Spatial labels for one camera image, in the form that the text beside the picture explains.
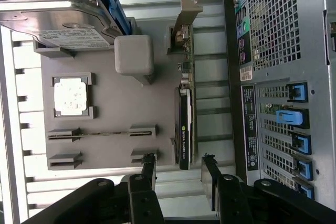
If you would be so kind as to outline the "blue slot latch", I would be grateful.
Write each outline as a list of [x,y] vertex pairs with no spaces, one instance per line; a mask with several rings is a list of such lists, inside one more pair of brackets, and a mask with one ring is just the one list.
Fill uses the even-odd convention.
[[309,129],[309,110],[308,109],[293,109],[276,111],[277,123],[288,124],[301,129]]
[[296,171],[307,181],[313,181],[312,162],[297,160]]
[[307,198],[314,200],[314,188],[311,185],[299,185],[298,190],[299,193],[305,195]]
[[291,149],[303,155],[311,155],[311,136],[297,132],[291,133]]
[[308,102],[308,89],[305,82],[287,84],[286,88],[288,91],[288,102]]

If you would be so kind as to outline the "green RAM stick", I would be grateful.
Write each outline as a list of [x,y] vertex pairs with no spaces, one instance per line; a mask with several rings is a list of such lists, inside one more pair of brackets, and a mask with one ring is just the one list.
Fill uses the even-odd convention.
[[128,136],[151,136],[152,131],[134,131],[134,132],[98,132],[98,133],[81,133],[77,135],[51,135],[48,136],[50,140],[66,139],[66,138],[82,138],[91,136],[112,136],[112,135],[128,135]]

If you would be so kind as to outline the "grey parts rack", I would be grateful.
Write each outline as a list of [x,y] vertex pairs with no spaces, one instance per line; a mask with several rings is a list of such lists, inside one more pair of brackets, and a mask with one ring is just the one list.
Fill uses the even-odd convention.
[[[49,170],[124,168],[141,165],[144,154],[158,165],[175,165],[175,88],[180,54],[167,54],[172,20],[138,22],[152,40],[153,83],[144,86],[117,73],[114,51],[84,51],[73,58],[41,58],[46,156]],[[54,85],[62,79],[86,84],[89,116],[57,116]],[[152,131],[151,136],[91,136],[50,140],[51,135]]]

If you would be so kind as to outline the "silver CPU chip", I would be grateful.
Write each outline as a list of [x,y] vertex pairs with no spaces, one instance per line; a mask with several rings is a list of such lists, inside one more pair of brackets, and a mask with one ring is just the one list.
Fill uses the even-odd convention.
[[62,79],[54,85],[55,110],[60,115],[82,115],[87,109],[86,84],[80,79]]

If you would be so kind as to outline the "open black PC case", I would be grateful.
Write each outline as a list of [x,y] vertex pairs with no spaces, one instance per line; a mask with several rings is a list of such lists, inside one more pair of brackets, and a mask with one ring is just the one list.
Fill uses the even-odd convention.
[[[336,210],[336,0],[224,0],[236,174],[269,178]],[[287,84],[305,82],[307,103],[288,102]],[[277,123],[276,111],[309,110],[309,129]],[[311,136],[311,155],[291,133]],[[296,171],[311,161],[313,181]]]

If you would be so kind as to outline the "silver hard disk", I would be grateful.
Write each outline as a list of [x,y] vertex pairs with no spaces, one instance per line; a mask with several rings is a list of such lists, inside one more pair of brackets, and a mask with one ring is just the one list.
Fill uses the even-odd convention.
[[2,0],[0,25],[70,51],[110,49],[122,35],[101,0]]

